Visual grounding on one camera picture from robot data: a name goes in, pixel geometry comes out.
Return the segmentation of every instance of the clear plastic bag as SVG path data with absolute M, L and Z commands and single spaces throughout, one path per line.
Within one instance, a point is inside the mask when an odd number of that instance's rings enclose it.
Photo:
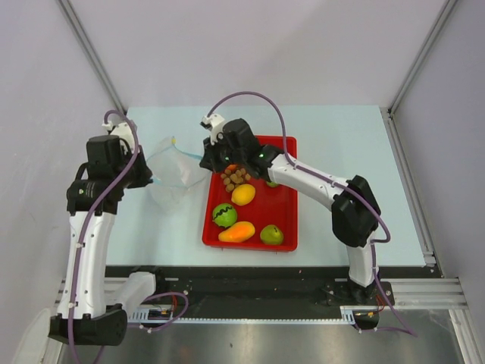
M 146 163 L 153 172 L 153 184 L 148 185 L 152 198 L 163 208 L 171 210 L 209 173 L 199 167 L 200 155 L 182 152 L 175 138 L 163 139 Z

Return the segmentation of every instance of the yellow mango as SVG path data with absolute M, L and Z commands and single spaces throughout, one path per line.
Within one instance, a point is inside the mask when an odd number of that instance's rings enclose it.
M 241 243 L 248 240 L 256 232 L 255 226 L 247 221 L 239 221 L 219 234 L 219 241 L 226 243 Z
M 242 184 L 236 187 L 231 196 L 231 201 L 239 206 L 247 205 L 255 198 L 256 189 L 251 184 Z

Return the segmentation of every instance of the metal floor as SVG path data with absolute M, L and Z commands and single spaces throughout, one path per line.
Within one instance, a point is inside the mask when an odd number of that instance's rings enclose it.
M 101 363 L 303 364 L 463 363 L 446 310 L 406 311 L 419 338 L 400 333 L 358 334 L 343 325 L 178 324 L 158 334 L 129 330 L 122 345 L 105 350 Z M 381 326 L 396 325 L 383 312 Z M 97 348 L 80 347 L 82 362 Z M 59 363 L 74 363 L 64 346 Z

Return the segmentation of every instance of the green apple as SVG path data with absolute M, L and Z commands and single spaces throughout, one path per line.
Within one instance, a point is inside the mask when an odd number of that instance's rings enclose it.
M 266 184 L 271 188 L 275 188 L 279 186 L 279 184 L 277 184 L 276 182 L 266 182 Z
M 267 245 L 281 245 L 284 236 L 283 232 L 276 225 L 268 225 L 259 234 L 261 241 Z
M 212 221 L 221 228 L 233 226 L 237 221 L 236 209 L 229 203 L 221 203 L 212 211 Z

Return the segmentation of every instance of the light blue table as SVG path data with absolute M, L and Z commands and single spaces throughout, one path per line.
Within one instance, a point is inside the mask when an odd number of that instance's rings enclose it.
M 131 108 L 146 156 L 165 137 L 180 149 L 202 154 L 208 132 L 199 122 L 209 107 Z M 298 142 L 304 163 L 340 177 L 367 178 L 393 239 L 379 245 L 379 265 L 424 265 L 399 172 L 377 106 L 284 106 L 288 135 Z M 281 135 L 267 106 L 231 106 L 217 110 L 226 120 L 244 118 L 255 134 Z M 128 190 L 119 205 L 108 248 L 109 265 L 348 265 L 346 248 L 332 234 L 330 213 L 299 194 L 299 245 L 293 253 L 215 249 L 202 243 L 208 195 L 203 181 L 170 214 L 163 213 L 147 189 Z

